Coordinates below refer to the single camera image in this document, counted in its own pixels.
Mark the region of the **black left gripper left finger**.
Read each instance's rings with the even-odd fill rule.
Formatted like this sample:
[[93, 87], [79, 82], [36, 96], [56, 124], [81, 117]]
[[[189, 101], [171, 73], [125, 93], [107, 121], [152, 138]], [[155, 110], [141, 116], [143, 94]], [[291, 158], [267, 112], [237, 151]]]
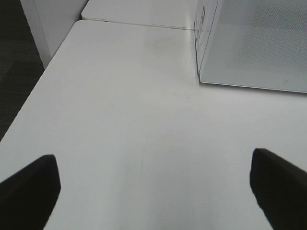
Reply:
[[44, 155], [0, 183], [0, 228], [42, 230], [61, 190], [57, 161]]

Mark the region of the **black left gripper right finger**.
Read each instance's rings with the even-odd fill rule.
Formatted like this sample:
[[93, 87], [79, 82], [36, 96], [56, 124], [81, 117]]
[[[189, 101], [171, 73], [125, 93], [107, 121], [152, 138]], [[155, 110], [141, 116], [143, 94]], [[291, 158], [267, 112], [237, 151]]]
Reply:
[[249, 184], [274, 230], [307, 228], [307, 173], [267, 149], [254, 149]]

